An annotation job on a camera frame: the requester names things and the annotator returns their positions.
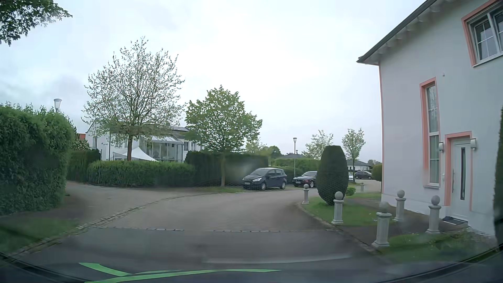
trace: sky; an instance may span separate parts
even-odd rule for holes
[[[263,120],[260,139],[301,153],[311,135],[361,128],[359,159],[381,161],[376,66],[356,63],[422,0],[55,0],[73,15],[0,44],[0,102],[61,110],[78,132],[88,75],[142,36],[147,50],[178,55],[180,103],[222,85]],[[180,125],[185,122],[181,117]]]

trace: white front door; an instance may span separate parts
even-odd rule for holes
[[[468,221],[470,212],[471,148],[469,139],[455,139],[451,146],[451,215]]]

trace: street lamp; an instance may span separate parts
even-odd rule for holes
[[[295,144],[297,143],[297,138],[293,138],[293,154],[295,154],[297,151],[295,150]],[[295,178],[295,160],[297,159],[297,155],[293,156],[293,177]]]
[[[58,113],[60,105],[61,105],[61,99],[60,98],[55,98],[54,99],[54,108],[56,109],[56,113]]]

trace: car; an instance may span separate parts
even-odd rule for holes
[[[243,178],[244,189],[259,189],[262,191],[268,188],[286,187],[286,174],[283,169],[278,168],[258,168]]]
[[[307,171],[302,176],[293,178],[292,183],[296,187],[302,187],[304,184],[307,184],[310,188],[314,188],[316,186],[317,175],[318,171]]]
[[[355,179],[369,179],[372,180],[372,173],[368,171],[357,171],[355,173]]]

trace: stone bollard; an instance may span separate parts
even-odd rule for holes
[[[405,207],[405,192],[403,190],[399,190],[396,194],[398,197],[396,198],[396,215],[393,220],[402,222],[403,221],[403,208]]]
[[[304,184],[304,201],[302,204],[309,204],[309,185]]]
[[[336,198],[333,200],[333,220],[332,224],[341,225],[343,223],[343,193],[336,192]]]
[[[432,205],[428,205],[430,208],[430,223],[428,225],[428,230],[426,233],[430,234],[438,234],[439,230],[439,222],[440,222],[440,209],[442,208],[438,205],[440,202],[440,197],[437,195],[432,196]]]
[[[377,215],[377,235],[376,240],[372,243],[372,246],[376,248],[389,247],[388,242],[388,230],[389,230],[389,219],[392,214],[388,213],[389,204],[382,201],[379,204],[379,212]]]

